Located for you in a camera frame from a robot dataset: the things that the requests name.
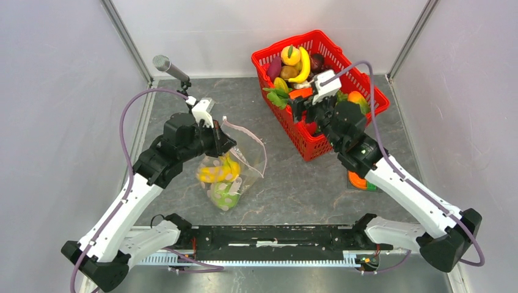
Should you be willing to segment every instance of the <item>gray microphone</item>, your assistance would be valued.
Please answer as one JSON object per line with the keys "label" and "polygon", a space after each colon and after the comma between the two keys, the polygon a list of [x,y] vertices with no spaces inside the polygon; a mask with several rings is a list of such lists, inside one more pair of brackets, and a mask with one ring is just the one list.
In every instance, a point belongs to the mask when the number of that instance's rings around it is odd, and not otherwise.
{"label": "gray microphone", "polygon": [[165,72],[181,82],[189,82],[189,76],[176,67],[169,58],[164,55],[157,55],[153,58],[153,65],[158,71]]}

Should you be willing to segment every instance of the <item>metal corner post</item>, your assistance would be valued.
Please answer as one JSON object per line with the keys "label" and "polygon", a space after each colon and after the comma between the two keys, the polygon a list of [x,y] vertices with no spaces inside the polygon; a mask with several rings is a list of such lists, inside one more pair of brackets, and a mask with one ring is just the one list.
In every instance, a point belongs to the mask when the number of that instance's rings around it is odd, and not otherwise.
{"label": "metal corner post", "polygon": [[414,46],[415,41],[421,34],[421,31],[423,30],[424,26],[426,25],[426,22],[428,21],[430,15],[433,13],[434,9],[437,6],[437,3],[439,3],[439,0],[428,0],[426,2],[425,8],[421,12],[421,15],[419,15],[419,18],[417,19],[414,27],[412,28],[412,31],[410,32],[410,35],[408,36],[407,40],[405,41],[405,44],[401,48],[401,51],[398,54],[398,57],[396,58],[396,61],[392,65],[392,68],[387,74],[387,77],[389,79],[389,82],[392,81],[392,79],[396,76],[397,72],[401,68],[401,65],[403,64],[404,60],[410,53],[412,47]]}
{"label": "metal corner post", "polygon": [[137,65],[142,77],[148,82],[149,86],[151,86],[151,84],[153,83],[153,76],[147,69],[145,62],[142,59],[142,56],[140,56],[140,53],[137,50],[137,47],[135,46],[135,43],[133,43],[130,33],[126,29],[126,26],[124,25],[124,22],[120,18],[120,15],[117,12],[117,9],[115,8],[115,5],[113,4],[112,0],[100,0],[100,1],[103,5],[104,9],[106,10],[106,13],[110,17],[110,20],[112,21],[115,29],[119,33],[119,36],[122,39],[122,42],[124,42],[124,45],[126,46],[129,53],[131,54],[131,57],[135,61],[135,64]]}

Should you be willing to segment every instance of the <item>clear plastic bag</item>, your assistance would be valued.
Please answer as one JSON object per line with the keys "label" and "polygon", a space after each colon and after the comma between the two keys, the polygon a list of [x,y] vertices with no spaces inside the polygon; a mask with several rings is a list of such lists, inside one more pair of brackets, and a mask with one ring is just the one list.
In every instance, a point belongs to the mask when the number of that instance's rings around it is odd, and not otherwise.
{"label": "clear plastic bag", "polygon": [[223,117],[221,129],[236,140],[237,146],[219,158],[205,156],[196,178],[207,197],[218,208],[228,211],[257,179],[264,178],[266,148],[252,132],[231,124],[227,117]]}

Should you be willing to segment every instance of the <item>white wall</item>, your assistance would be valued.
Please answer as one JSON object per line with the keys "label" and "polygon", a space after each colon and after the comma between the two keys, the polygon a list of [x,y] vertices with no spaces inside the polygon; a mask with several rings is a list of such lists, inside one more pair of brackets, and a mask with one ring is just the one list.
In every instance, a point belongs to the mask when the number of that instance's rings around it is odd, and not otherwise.
{"label": "white wall", "polygon": [[440,1],[395,79],[430,188],[483,216],[487,263],[463,267],[471,292],[516,286],[517,13],[513,0]]}
{"label": "white wall", "polygon": [[0,27],[0,291],[67,292],[61,246],[116,196],[146,83],[99,1],[3,1]]}
{"label": "white wall", "polygon": [[256,76],[253,52],[321,29],[377,73],[394,63],[426,0],[113,0],[140,54],[164,54],[191,76]]}

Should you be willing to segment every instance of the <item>red basket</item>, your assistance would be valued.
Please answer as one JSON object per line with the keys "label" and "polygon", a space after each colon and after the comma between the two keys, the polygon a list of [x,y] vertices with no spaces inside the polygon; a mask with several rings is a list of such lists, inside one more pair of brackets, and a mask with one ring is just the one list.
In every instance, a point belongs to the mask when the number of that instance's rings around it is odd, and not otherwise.
{"label": "red basket", "polygon": [[[310,161],[322,154],[325,154],[332,150],[331,145],[327,142],[324,136],[313,137],[307,131],[307,125],[302,121],[297,124],[293,123],[291,116],[291,108],[287,106],[284,110],[281,110],[277,106],[273,105],[270,100],[267,99],[266,95],[268,92],[262,90],[262,88],[273,88],[274,85],[270,78],[266,75],[266,70],[273,58],[280,55],[282,49],[286,46],[303,46],[309,54],[320,53],[325,58],[326,65],[331,65],[335,72],[346,68],[351,62],[342,54],[340,47],[335,45],[322,31],[315,30],[308,32],[303,35],[296,35],[286,40],[282,40],[271,45],[268,48],[262,49],[252,54],[252,63],[257,69],[257,77],[259,78],[259,84],[261,85],[261,91],[263,92],[263,99],[266,101],[272,112],[275,114],[279,123],[282,125],[291,141],[299,150],[300,154],[305,161]],[[353,68],[346,74],[340,77],[341,91],[349,93],[356,90],[367,99],[370,104],[369,95],[369,78],[365,73],[361,73],[358,69]],[[376,102],[375,113],[376,115],[385,111],[389,105],[389,100],[383,95],[382,92],[376,87],[374,91],[374,100]],[[367,125],[371,122],[371,114],[367,114]]]}

